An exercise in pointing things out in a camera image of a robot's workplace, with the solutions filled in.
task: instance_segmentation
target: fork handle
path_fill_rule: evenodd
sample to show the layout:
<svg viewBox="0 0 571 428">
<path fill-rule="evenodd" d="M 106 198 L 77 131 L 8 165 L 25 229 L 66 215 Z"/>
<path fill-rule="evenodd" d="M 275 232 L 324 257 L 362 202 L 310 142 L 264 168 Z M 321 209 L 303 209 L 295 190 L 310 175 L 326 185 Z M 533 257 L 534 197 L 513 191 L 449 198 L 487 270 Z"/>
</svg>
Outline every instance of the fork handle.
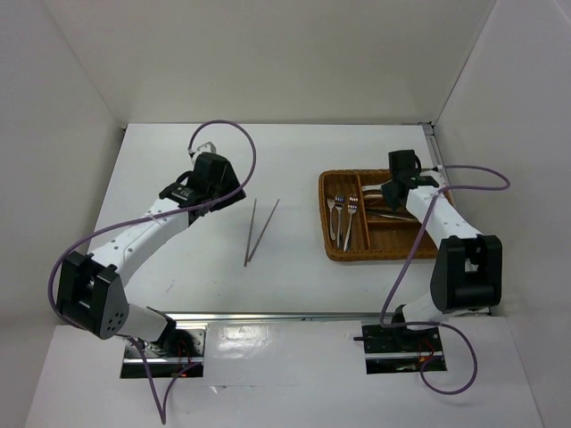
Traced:
<svg viewBox="0 0 571 428">
<path fill-rule="evenodd" d="M 341 210 L 337 209 L 337 248 L 341 248 L 343 245 L 343 236 L 341 229 Z"/>
<path fill-rule="evenodd" d="M 331 207 L 329 210 L 329 238 L 331 238 L 331 241 L 335 240 L 335 232 L 333 231 L 333 208 L 334 207 Z"/>
<path fill-rule="evenodd" d="M 349 239 L 351 238 L 351 223 L 353 221 L 353 215 L 349 216 L 349 226 L 347 227 L 347 235 L 345 236 L 345 245 L 343 246 L 343 251 L 349 250 Z"/>
</svg>

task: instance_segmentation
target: silver fork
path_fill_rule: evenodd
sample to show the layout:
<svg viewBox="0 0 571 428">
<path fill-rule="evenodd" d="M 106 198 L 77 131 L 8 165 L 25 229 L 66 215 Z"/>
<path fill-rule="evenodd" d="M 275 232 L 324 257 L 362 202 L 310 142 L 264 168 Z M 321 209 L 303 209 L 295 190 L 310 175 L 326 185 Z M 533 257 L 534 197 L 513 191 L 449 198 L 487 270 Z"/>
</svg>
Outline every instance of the silver fork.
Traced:
<svg viewBox="0 0 571 428">
<path fill-rule="evenodd" d="M 335 199 L 327 198 L 327 206 L 329 207 L 329 237 L 334 241 L 335 232 L 333 231 L 333 207 L 335 206 Z"/>
<path fill-rule="evenodd" d="M 343 210 L 343 203 L 345 202 L 345 197 L 338 193 L 335 196 L 335 208 L 337 209 L 337 248 L 341 248 L 343 245 L 343 232 L 341 231 L 341 211 Z"/>
<path fill-rule="evenodd" d="M 345 236 L 343 251 L 349 250 L 349 240 L 351 239 L 351 225 L 353 222 L 353 215 L 357 212 L 357 201 L 358 199 L 356 194 L 349 196 L 349 201 L 347 202 L 347 212 L 349 212 L 349 226 L 347 226 L 347 236 Z"/>
</svg>

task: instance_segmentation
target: robotic arm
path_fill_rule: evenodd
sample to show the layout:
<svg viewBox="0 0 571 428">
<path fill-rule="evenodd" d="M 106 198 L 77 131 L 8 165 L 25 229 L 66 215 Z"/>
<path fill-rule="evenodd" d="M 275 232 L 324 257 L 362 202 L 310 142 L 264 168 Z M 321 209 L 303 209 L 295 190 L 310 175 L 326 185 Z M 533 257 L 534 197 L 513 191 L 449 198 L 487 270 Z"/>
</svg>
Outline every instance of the robotic arm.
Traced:
<svg viewBox="0 0 571 428">
<path fill-rule="evenodd" d="M 207 212 L 221 210 L 245 197 L 244 191 L 203 210 L 155 218 L 163 212 L 214 201 L 240 185 L 230 162 L 207 143 L 194 153 L 194 169 L 159 193 L 145 216 L 154 218 L 131 226 L 88 255 L 73 252 L 62 264 L 57 308 L 60 314 L 100 339 L 115 334 L 137 337 L 170 353 L 179 341 L 192 340 L 176 322 L 159 311 L 129 304 L 124 287 L 129 279 L 170 238 Z"/>
<path fill-rule="evenodd" d="M 438 189 L 445 186 L 437 170 L 422 171 L 412 150 L 389 153 L 391 181 L 381 187 L 386 204 L 400 207 L 422 222 Z M 501 241 L 482 235 L 451 206 L 437 197 L 426 231 L 438 248 L 430 291 L 402 305 L 394 323 L 442 322 L 449 317 L 495 306 L 501 300 Z M 410 326 L 421 330 L 429 326 Z"/>
</svg>

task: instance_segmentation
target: cable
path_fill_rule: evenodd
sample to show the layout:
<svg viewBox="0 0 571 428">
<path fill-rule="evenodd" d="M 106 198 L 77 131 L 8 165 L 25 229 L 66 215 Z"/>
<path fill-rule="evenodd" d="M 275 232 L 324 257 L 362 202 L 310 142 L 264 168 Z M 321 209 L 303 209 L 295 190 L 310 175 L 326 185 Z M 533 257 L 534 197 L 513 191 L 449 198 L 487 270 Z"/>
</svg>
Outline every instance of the cable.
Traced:
<svg viewBox="0 0 571 428">
<path fill-rule="evenodd" d="M 444 168 L 445 169 L 476 169 L 476 170 L 480 170 L 480 171 L 489 172 L 490 174 L 494 174 L 496 177 L 501 178 L 504 181 L 504 185 L 499 185 L 499 186 L 446 185 L 445 187 L 438 189 L 438 191 L 434 194 L 432 201 L 430 201 L 430 205 L 428 206 L 428 210 L 426 211 L 425 218 L 422 222 L 422 225 L 420 226 L 420 230 L 418 230 L 418 234 L 417 234 L 417 237 L 416 237 L 414 243 L 412 244 L 412 248 L 410 249 L 409 256 L 404 261 L 404 265 L 402 265 L 401 272 L 397 276 L 396 281 L 394 282 L 393 288 L 391 288 L 391 291 L 389 292 L 388 296 L 386 297 L 385 304 L 383 305 L 383 308 L 381 309 L 379 324 L 383 328 L 400 328 L 400 327 L 409 327 L 409 326 L 414 326 L 414 325 L 422 325 L 422 326 L 429 326 L 429 327 L 444 327 L 444 328 L 448 328 L 448 329 L 452 330 L 453 332 L 457 333 L 462 338 L 462 340 L 466 343 L 466 345 L 468 346 L 468 349 L 470 351 L 470 355 L 472 356 L 472 361 L 474 362 L 474 370 L 472 371 L 472 376 L 470 377 L 469 381 L 464 386 L 462 386 L 461 388 L 458 388 L 457 390 L 453 390 L 453 391 L 440 390 L 440 389 L 434 387 L 425 377 L 426 365 L 430 361 L 434 360 L 433 358 L 430 358 L 429 360 L 425 361 L 423 363 L 423 365 L 420 367 L 420 377 L 422 378 L 422 381 L 425 383 L 425 385 L 430 390 L 432 390 L 434 392 L 438 392 L 439 394 L 442 394 L 442 395 L 457 395 L 457 394 L 460 394 L 460 393 L 466 391 L 468 388 L 470 388 L 470 386 L 472 386 L 472 384 L 476 380 L 477 373 L 478 373 L 478 360 L 476 357 L 476 352 L 474 351 L 474 347 L 472 346 L 472 343 L 470 343 L 470 340 L 466 337 L 466 335 L 464 333 L 462 333 L 454 325 L 445 324 L 445 323 L 437 323 L 437 322 L 432 322 L 432 321 L 411 321 L 411 322 L 406 322 L 406 323 L 388 324 L 385 322 L 386 311 L 388 310 L 389 305 L 390 305 L 391 301 L 393 300 L 393 297 L 396 294 L 396 291 L 399 288 L 399 285 L 401 285 L 402 279 L 403 279 L 404 275 L 407 273 L 407 270 L 409 269 L 410 263 L 412 262 L 412 259 L 414 258 L 414 255 L 416 254 L 416 252 L 418 250 L 418 246 L 420 245 L 420 241 L 422 239 L 422 236 L 425 234 L 426 225 L 428 224 L 428 220 L 430 219 L 430 215 L 432 214 L 432 212 L 434 210 L 434 206 L 436 205 L 436 201 L 438 200 L 438 196 L 440 196 L 441 193 L 448 192 L 450 190 L 501 191 L 501 190 L 506 190 L 507 188 L 509 188 L 511 186 L 511 183 L 509 182 L 509 179 L 506 176 L 504 176 L 503 174 L 501 174 L 500 172 L 498 172 L 494 169 L 489 169 L 487 167 L 478 167 L 475 165 L 447 165 L 447 166 L 444 166 Z"/>
<path fill-rule="evenodd" d="M 66 323 L 73 325 L 77 328 L 81 328 L 78 325 L 76 325 L 73 321 L 71 321 L 70 319 L 68 319 L 67 317 L 63 316 L 62 314 L 59 313 L 59 311 L 57 310 L 57 306 L 55 304 L 55 298 L 54 298 L 54 281 L 55 281 L 55 276 L 57 275 L 58 270 L 60 269 L 60 266 L 62 265 L 63 261 L 71 254 L 72 251 L 76 250 L 80 245 L 82 245 L 83 243 L 87 243 L 89 241 L 91 241 L 93 238 L 95 238 L 96 236 L 99 235 L 103 235 L 106 234 L 107 232 L 111 232 L 112 230 L 115 229 L 119 229 L 122 227 L 127 227 L 127 226 L 133 226 L 133 225 L 138 225 L 141 223 L 146 223 L 148 221 L 155 221 L 157 218 L 164 218 L 164 217 L 169 217 L 169 216 L 173 216 L 175 214 L 179 214 L 181 212 L 189 212 L 189 211 L 195 211 L 195 210 L 202 210 L 204 208 L 210 207 L 212 205 L 215 205 L 217 203 L 223 202 L 227 199 L 230 199 L 231 197 L 233 197 L 235 194 L 241 192 L 246 185 L 250 182 L 250 179 L 252 178 L 253 172 L 256 168 L 256 146 L 254 144 L 254 141 L 252 139 L 252 137 L 250 136 L 250 134 L 248 133 L 248 131 L 246 131 L 244 128 L 242 128 L 240 125 L 238 125 L 237 123 L 230 121 L 230 120 L 224 120 L 224 119 L 215 119 L 215 120 L 209 120 L 207 122 L 204 122 L 202 125 L 200 125 L 192 134 L 192 136 L 190 137 L 190 141 L 188 143 L 188 151 L 190 152 L 194 143 L 194 140 L 196 139 L 196 136 L 198 136 L 198 134 L 200 133 L 200 131 L 202 131 L 204 128 L 210 126 L 210 125 L 215 125 L 215 124 L 222 124 L 222 125 L 229 125 L 231 127 L 234 127 L 236 129 L 238 129 L 239 131 L 242 132 L 242 134 L 244 134 L 244 136 L 246 137 L 246 139 L 248 140 L 248 143 L 250 143 L 250 146 L 252 147 L 252 166 L 250 167 L 250 171 L 248 172 L 247 177 L 245 178 L 245 180 L 242 182 L 242 184 L 240 186 L 238 186 L 235 190 L 233 190 L 232 192 L 219 197 L 218 199 L 214 200 L 214 201 L 209 201 L 206 203 L 201 203 L 200 205 L 195 205 L 193 207 L 187 207 L 187 208 L 181 208 L 178 210 L 171 210 L 171 211 L 166 211 L 163 212 L 161 214 L 156 214 L 153 217 L 142 217 L 142 218 L 135 218 L 132 220 L 128 220 L 128 221 L 123 221 L 120 223 L 117 223 L 115 225 L 111 225 L 111 226 L 107 226 L 104 227 L 102 229 L 96 230 L 94 231 L 92 234 L 87 235 L 81 239 L 79 239 L 78 241 L 76 241 L 75 243 L 73 243 L 72 245 L 70 245 L 70 247 L 68 247 L 63 253 L 62 255 L 59 257 L 58 260 L 55 261 L 54 267 L 52 268 L 52 271 L 50 272 L 50 276 L 47 280 L 47 299 L 50 303 L 50 306 L 52 308 L 52 310 L 55 312 L 55 314 L 61 318 L 63 321 L 65 321 Z M 192 368 L 195 365 L 190 365 L 187 366 L 185 368 L 183 368 L 182 370 L 180 370 L 179 372 L 177 372 L 177 374 L 175 375 L 175 377 L 173 377 L 173 379 L 170 381 L 169 386 L 167 387 L 167 390 L 164 394 L 164 398 L 162 400 L 162 406 L 161 406 L 161 402 L 159 401 L 159 396 L 157 394 L 157 390 L 154 386 L 154 382 L 153 382 L 153 374 L 151 373 L 151 367 L 149 366 L 149 363 L 146 360 L 146 356 L 145 353 L 143 352 L 143 350 L 140 348 L 140 345 L 138 343 L 138 341 L 136 341 L 135 339 L 131 338 L 131 337 L 127 337 L 126 338 L 129 342 L 131 342 L 133 344 L 133 346 L 135 346 L 139 352 L 139 354 L 141 355 L 141 359 L 143 360 L 143 366 L 145 367 L 145 372 L 146 372 L 146 376 L 149 380 L 149 384 L 151 385 L 151 393 L 153 394 L 153 398 L 154 398 L 154 402 L 157 406 L 157 410 L 159 411 L 159 415 L 161 417 L 161 422 L 163 425 L 165 425 L 167 423 L 167 415 L 166 415 L 166 403 L 167 403 L 167 397 L 169 396 L 169 391 L 172 388 L 173 383 L 187 370 L 189 370 L 190 368 Z"/>
</svg>

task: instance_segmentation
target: cutlery tray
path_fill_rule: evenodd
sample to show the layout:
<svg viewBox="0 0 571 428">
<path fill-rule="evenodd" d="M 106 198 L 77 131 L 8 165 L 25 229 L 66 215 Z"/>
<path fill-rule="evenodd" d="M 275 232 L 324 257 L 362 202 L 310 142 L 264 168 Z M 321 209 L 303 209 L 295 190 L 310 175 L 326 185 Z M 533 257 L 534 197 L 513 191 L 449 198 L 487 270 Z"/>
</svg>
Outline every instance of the cutlery tray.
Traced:
<svg viewBox="0 0 571 428">
<path fill-rule="evenodd" d="M 388 169 L 347 169 L 326 171 L 319 176 L 319 213 L 321 229 L 325 241 L 325 251 L 331 260 L 360 261 L 360 260 L 398 260 L 406 259 L 412 244 L 420 229 L 417 221 L 399 220 L 394 218 L 375 217 L 366 214 L 365 200 L 361 187 L 378 185 L 388 181 L 391 175 Z M 352 233 L 348 251 L 336 247 L 329 238 L 329 208 L 327 197 L 336 194 L 345 197 L 342 211 L 343 239 L 349 226 L 347 199 L 351 194 L 359 198 L 357 213 L 353 215 Z M 386 209 L 383 199 L 375 200 L 375 208 Z M 337 210 L 333 211 L 333 230 L 337 231 Z M 415 259 L 433 259 L 436 257 L 436 246 L 432 238 L 425 234 L 418 247 Z"/>
</svg>

